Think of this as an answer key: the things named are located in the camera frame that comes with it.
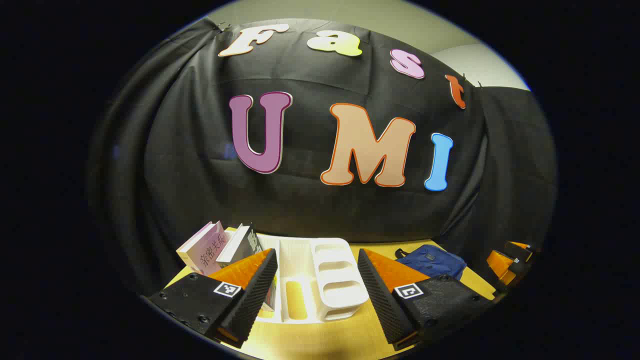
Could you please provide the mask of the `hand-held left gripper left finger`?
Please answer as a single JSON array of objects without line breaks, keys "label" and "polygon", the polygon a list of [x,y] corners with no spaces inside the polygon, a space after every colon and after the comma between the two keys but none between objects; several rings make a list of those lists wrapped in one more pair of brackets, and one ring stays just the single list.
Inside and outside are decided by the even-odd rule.
[{"label": "hand-held left gripper left finger", "polygon": [[241,348],[277,269],[276,251],[268,248],[212,275],[188,273],[145,302],[199,337]]}]

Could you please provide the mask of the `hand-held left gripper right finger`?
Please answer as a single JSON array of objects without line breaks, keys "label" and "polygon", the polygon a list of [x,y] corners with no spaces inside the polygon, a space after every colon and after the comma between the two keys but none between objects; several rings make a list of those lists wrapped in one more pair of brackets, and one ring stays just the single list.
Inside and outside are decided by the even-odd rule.
[{"label": "hand-held left gripper right finger", "polygon": [[439,341],[494,304],[454,276],[427,276],[365,248],[358,253],[358,271],[396,351]]}]

